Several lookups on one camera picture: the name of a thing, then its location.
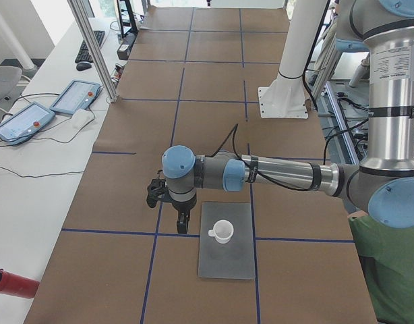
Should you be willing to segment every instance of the warning label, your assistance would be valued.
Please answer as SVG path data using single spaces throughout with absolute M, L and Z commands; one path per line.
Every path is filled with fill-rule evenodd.
M 414 46 L 372 53 L 370 83 L 414 78 Z

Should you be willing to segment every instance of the red cylinder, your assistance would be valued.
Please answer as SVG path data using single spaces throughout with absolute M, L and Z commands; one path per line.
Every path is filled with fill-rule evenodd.
M 39 281 L 0 269 L 0 294 L 23 298 L 33 298 L 39 286 Z

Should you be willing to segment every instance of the black mouse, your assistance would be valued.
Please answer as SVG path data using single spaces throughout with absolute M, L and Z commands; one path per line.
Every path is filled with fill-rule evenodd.
M 87 69 L 90 69 L 92 67 L 92 64 L 90 62 L 81 61 L 77 64 L 77 71 L 84 71 Z

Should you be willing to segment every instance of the office chair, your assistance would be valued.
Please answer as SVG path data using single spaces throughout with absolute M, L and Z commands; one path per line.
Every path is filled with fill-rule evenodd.
M 17 86 L 21 77 L 22 70 L 19 67 L 0 66 L 0 100 L 5 98 Z

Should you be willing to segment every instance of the black keyboard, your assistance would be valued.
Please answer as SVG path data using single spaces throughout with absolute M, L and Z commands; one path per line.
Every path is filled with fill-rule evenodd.
M 104 30 L 94 30 L 93 33 L 94 33 L 94 36 L 96 37 L 96 40 L 98 41 L 99 47 L 101 47 L 102 43 L 104 41 L 105 31 Z M 92 57 L 90 56 L 90 54 L 88 52 L 87 44 L 84 40 L 81 43 L 80 50 L 78 51 L 78 55 L 75 58 L 75 63 L 78 63 L 78 62 L 81 62 L 81 61 L 87 61 L 87 62 L 90 62 L 90 63 L 93 62 L 93 59 L 92 59 Z

